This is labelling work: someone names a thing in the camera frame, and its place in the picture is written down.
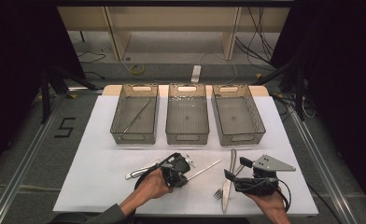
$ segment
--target aluminum rail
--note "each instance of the aluminum rail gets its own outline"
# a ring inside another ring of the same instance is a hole
[[[64,100],[64,95],[58,95],[55,98],[54,104],[52,104],[50,115],[48,120],[40,125],[39,130],[37,131],[34,140],[29,146],[25,156],[23,157],[17,171],[14,176],[12,176],[10,182],[6,186],[2,196],[0,197],[0,223],[2,223],[5,215],[7,214],[8,208],[11,206],[19,188],[28,173],[29,168],[32,165],[32,162],[35,159],[35,156],[39,149],[41,148],[43,141],[49,131],[49,126],[54,121],[55,115],[58,112],[58,108]]]
[[[339,188],[337,182],[335,182],[335,178],[332,175],[328,164],[323,159],[322,154],[320,153],[319,148],[317,147],[317,144],[315,143],[315,140],[309,132],[305,122],[300,120],[296,112],[292,112],[291,116],[303,141],[305,142],[306,148],[308,149],[323,183],[331,196],[337,212],[340,215],[341,221],[346,224],[358,223],[352,213],[352,209],[350,208],[348,201]]]

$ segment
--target metal fork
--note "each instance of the metal fork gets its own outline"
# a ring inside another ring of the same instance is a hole
[[[238,166],[238,169],[236,169],[233,174],[238,175],[242,171],[242,169],[244,169],[244,165],[241,164]],[[213,197],[215,197],[217,200],[219,200],[221,197],[223,197],[223,185],[221,185],[221,187],[218,190],[216,190]]]

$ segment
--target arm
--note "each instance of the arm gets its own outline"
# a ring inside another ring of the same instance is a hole
[[[91,219],[88,224],[96,223],[120,223],[136,208],[151,199],[160,198],[166,193],[171,193],[173,188],[166,185],[162,177],[161,169],[151,172],[139,187],[135,189],[120,205],[113,205],[103,214]]]
[[[173,188],[166,186],[162,177],[162,171],[159,168],[143,179],[139,187],[120,204],[121,211],[125,216],[128,216],[134,209],[149,200],[158,199],[166,193],[172,193],[173,190]]]
[[[274,224],[289,224],[289,218],[285,211],[282,197],[274,192],[272,195],[259,197],[256,195],[246,194],[261,209],[262,213],[270,219]]]

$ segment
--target knife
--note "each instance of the knife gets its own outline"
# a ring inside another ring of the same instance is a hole
[[[233,172],[233,169],[235,167],[235,160],[236,160],[236,150],[232,149],[232,160],[230,163],[230,172]],[[232,186],[232,182],[230,180],[227,180],[223,184],[223,199],[222,199],[222,207],[223,207],[223,214],[226,213],[227,209],[227,202],[229,201],[229,195],[230,195],[230,188]]]

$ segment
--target wrist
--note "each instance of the wrist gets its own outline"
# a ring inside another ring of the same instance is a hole
[[[127,217],[136,208],[142,206],[146,202],[146,198],[141,196],[140,193],[134,190],[121,204],[120,209],[122,213]]]

